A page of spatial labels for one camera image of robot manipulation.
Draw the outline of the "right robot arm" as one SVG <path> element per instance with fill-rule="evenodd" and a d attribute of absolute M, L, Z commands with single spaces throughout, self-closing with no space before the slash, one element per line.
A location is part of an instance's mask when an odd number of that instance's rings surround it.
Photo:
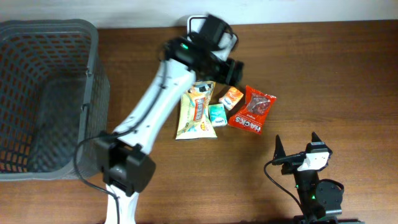
<path fill-rule="evenodd" d="M 275 137 L 275 151 L 269 164 L 281 166 L 281 174 L 293 175 L 298 197 L 293 199 L 302 214 L 293 217 L 294 223 L 361 223 L 358 219 L 339 219 L 345 187 L 331 180 L 320 179 L 318 173 L 328 166 L 333 151 L 312 133 L 304 151 L 287 155 L 279 136 Z"/>

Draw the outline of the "orange tissue pack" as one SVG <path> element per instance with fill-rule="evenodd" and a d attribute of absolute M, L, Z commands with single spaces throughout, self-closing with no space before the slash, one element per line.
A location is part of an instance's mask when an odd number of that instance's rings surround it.
<path fill-rule="evenodd" d="M 230 87 L 229 90 L 219 99 L 219 102 L 230 111 L 232 110 L 242 99 L 244 93 L 235 87 Z"/>

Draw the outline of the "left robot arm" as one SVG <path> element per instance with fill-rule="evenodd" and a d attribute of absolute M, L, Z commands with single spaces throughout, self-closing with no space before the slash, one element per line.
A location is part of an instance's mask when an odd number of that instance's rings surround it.
<path fill-rule="evenodd" d="M 240 81 L 243 64 L 228 57 L 237 43 L 236 35 L 216 40 L 189 35 L 167 41 L 155 78 L 136 107 L 111 134 L 102 131 L 93 140 L 108 194 L 107 223 L 135 222 L 137 199 L 156 168 L 149 154 L 180 97 L 197 79 L 227 85 Z"/>

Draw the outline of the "red Hacks candy bag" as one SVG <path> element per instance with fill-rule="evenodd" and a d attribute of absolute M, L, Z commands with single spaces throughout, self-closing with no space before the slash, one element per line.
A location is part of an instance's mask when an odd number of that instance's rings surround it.
<path fill-rule="evenodd" d="M 265 94 L 247 85 L 245 104 L 229 118 L 228 125 L 261 134 L 267 115 L 276 100 L 276 96 Z"/>

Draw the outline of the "green tissue pack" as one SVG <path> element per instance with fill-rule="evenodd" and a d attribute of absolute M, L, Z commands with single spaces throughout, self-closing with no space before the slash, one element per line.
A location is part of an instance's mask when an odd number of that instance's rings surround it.
<path fill-rule="evenodd" d="M 226 126 L 228 121 L 222 103 L 209 106 L 209 116 L 213 127 Z"/>

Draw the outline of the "yellow snack bag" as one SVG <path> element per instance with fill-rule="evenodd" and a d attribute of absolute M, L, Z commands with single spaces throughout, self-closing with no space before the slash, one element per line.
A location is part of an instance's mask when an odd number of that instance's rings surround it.
<path fill-rule="evenodd" d="M 195 82 L 181 97 L 176 140 L 217 138 L 209 119 L 208 106 L 215 82 Z"/>

